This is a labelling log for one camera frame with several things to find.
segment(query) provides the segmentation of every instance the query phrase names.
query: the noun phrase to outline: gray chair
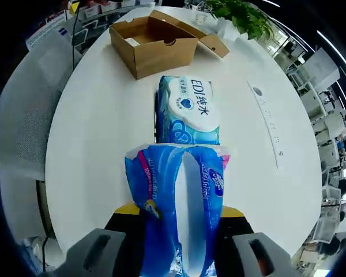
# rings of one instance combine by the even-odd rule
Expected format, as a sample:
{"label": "gray chair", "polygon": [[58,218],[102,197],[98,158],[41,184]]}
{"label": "gray chair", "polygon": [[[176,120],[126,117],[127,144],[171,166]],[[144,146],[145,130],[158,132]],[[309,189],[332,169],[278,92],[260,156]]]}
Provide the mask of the gray chair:
{"label": "gray chair", "polygon": [[72,45],[57,30],[17,66],[0,96],[0,171],[44,181],[52,118],[72,71]]}

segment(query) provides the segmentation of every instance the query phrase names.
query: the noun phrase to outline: wet wipes lid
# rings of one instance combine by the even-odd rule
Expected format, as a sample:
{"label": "wet wipes lid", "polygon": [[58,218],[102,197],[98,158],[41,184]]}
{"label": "wet wipes lid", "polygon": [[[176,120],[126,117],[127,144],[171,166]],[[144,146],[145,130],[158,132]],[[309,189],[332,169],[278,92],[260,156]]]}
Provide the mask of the wet wipes lid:
{"label": "wet wipes lid", "polygon": [[179,77],[168,83],[168,90],[168,109],[177,119],[200,132],[211,132],[219,126],[211,82],[192,76]]}

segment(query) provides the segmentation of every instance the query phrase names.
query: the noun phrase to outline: leaves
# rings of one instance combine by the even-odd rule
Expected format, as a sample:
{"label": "leaves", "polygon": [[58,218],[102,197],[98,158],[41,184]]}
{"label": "leaves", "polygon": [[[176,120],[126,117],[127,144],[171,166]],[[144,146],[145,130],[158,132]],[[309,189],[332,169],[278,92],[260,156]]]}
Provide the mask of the leaves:
{"label": "leaves", "polygon": [[213,7],[215,16],[232,20],[233,25],[241,34],[247,32],[249,39],[259,39],[264,36],[268,40],[274,36],[266,15],[248,3],[242,0],[207,0],[206,2]]}

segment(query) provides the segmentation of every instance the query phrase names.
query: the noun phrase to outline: facial tissue package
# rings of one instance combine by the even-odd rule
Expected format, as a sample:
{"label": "facial tissue package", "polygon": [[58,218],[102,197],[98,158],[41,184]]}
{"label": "facial tissue package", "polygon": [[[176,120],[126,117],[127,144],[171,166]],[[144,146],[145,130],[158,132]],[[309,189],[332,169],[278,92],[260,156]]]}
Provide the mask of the facial tissue package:
{"label": "facial tissue package", "polygon": [[215,276],[229,159],[217,145],[143,145],[126,155],[133,200],[148,215],[141,276]]}
{"label": "facial tissue package", "polygon": [[210,81],[163,76],[156,114],[158,143],[219,145],[219,113]]}

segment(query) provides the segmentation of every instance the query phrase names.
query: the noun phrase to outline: open cardboard box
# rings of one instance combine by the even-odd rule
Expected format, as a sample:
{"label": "open cardboard box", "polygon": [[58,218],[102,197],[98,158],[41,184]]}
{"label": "open cardboard box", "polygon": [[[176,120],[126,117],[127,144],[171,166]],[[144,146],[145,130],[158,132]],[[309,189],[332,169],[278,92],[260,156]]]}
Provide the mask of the open cardboard box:
{"label": "open cardboard box", "polygon": [[[221,58],[229,53],[216,35],[206,35],[157,10],[153,10],[148,17],[114,23],[109,33],[112,45],[137,80],[189,65],[198,41]],[[132,46],[125,41],[128,38],[134,39],[139,45]]]}

